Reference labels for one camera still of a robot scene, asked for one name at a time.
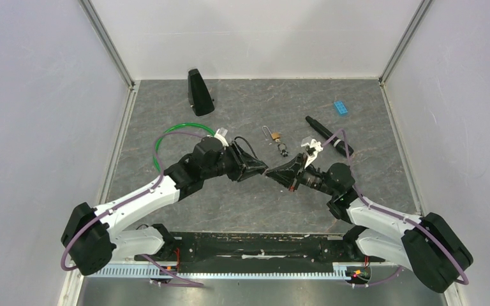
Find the gray marble surface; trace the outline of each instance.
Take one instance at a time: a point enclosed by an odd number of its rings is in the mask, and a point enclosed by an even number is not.
[[[310,115],[332,131],[345,128],[354,148],[356,179],[373,201],[402,212],[414,204],[401,158],[376,80],[207,80],[216,109],[196,117],[187,100],[185,80],[142,81],[108,199],[123,196],[153,180],[153,140],[182,122],[228,129],[227,139],[243,136],[270,167],[301,151],[301,140],[322,138],[305,121]],[[343,100],[349,111],[340,117],[333,108]],[[289,157],[281,157],[261,127],[282,133]],[[160,156],[166,165],[192,151],[198,138],[183,135],[163,140]],[[345,162],[327,147],[313,163],[327,169]],[[170,231],[248,231],[344,233],[351,226],[329,213],[329,197],[300,187],[291,193],[269,178],[257,176],[236,183],[214,178],[196,194],[159,209],[135,223],[163,223]]]

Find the blue block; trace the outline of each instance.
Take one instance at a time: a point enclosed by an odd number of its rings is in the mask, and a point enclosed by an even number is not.
[[[348,110],[346,110],[346,107],[342,101],[337,101],[337,102],[333,103],[333,107],[337,110],[337,112],[341,116],[348,114]]]

